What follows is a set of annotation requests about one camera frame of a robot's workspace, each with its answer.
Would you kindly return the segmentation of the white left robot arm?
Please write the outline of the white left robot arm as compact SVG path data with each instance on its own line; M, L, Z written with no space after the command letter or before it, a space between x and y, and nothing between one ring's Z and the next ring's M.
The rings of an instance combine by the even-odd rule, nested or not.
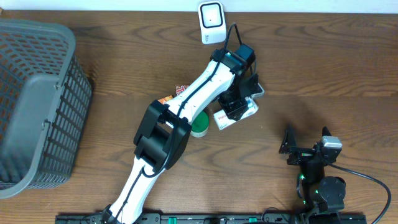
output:
M239 121L249 109L248 99L261 91L258 76L245 73L256 61L254 50L241 44L232 52L216 49L205 71L175 98L153 101L146 109L133 143L132 171L118 199L104 209L103 223L134 223L159 175L183 154L192 123L213 101L228 119Z

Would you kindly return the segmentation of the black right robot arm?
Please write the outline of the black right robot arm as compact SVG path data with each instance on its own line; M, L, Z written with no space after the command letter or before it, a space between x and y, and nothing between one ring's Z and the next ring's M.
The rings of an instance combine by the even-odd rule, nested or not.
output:
M293 128L287 127L279 153L289 156L288 165L300 167L296 191L305 205L292 215L291 223L341 223L338 212L345 207L346 184L340 177L325 175L325 167L332 165L341 151L341 141L326 126L311 148L298 147Z

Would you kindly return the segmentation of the white blue medicine box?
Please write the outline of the white blue medicine box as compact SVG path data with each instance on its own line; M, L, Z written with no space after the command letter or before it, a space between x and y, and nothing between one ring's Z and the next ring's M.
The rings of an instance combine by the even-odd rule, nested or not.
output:
M248 103L248 110L238 119L238 121L241 121L242 119L248 118L252 115L254 115L259 107L256 104L256 102L247 96L245 98L246 102ZM231 126L232 124L236 123L235 120L229 119L226 115L226 112L224 110L219 110L216 113L213 114L215 123L217 124L219 130L223 130L227 128L228 126Z

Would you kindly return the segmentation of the orange chocolate bar wrapper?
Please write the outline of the orange chocolate bar wrapper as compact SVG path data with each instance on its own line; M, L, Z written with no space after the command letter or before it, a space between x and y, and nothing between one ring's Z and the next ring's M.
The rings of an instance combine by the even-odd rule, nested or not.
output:
M182 92L184 92L188 88L188 85L176 85L175 86L175 94L178 96Z

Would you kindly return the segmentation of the green lid white jar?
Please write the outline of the green lid white jar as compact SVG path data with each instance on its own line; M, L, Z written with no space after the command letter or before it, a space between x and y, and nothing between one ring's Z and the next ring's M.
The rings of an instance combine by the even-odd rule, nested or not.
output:
M201 111L198 116L193 120L190 134L195 138L202 138L207 134L208 128L209 117L204 111Z

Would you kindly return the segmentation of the small orange snack packet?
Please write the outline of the small orange snack packet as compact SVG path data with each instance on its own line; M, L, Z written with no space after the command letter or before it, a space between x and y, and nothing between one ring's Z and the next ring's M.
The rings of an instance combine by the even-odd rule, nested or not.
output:
M172 100L173 98L174 97L172 95L169 95L169 96L165 96L161 99L158 99L158 101L164 105L166 102L168 102L169 100Z

